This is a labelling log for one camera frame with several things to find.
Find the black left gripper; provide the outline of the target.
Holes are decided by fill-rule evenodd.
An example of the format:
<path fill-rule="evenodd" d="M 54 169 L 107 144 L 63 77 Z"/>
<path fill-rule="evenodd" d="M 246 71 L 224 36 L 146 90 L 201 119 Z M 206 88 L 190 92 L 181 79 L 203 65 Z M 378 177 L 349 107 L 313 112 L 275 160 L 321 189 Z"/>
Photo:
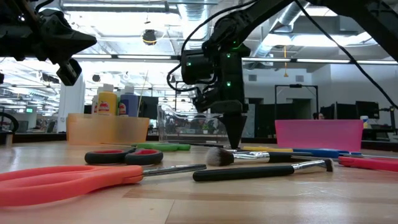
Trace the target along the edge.
<path fill-rule="evenodd" d="M 73 86 L 80 76 L 81 67 L 73 55 L 95 45 L 96 38 L 73 30 L 68 22 L 57 16 L 44 17 L 37 30 L 17 36 L 25 46 L 23 57 L 36 57 L 40 61 L 49 59 L 59 65 L 57 75 L 66 86 Z"/>

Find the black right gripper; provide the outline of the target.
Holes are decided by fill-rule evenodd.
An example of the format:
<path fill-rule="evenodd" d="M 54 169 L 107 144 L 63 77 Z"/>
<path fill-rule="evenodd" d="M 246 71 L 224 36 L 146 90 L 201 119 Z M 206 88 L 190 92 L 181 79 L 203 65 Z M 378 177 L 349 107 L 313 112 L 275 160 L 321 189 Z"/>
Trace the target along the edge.
<path fill-rule="evenodd" d="M 237 114 L 218 118 L 225 127 L 232 149 L 238 148 L 247 120 L 247 116 L 241 115 L 248 111 L 244 99 L 242 58 L 250 53 L 250 48 L 239 46 L 215 57 L 213 74 L 216 81 L 206 86 L 201 95 L 193 100 L 195 108 L 200 112 L 211 109 L 214 113 Z"/>

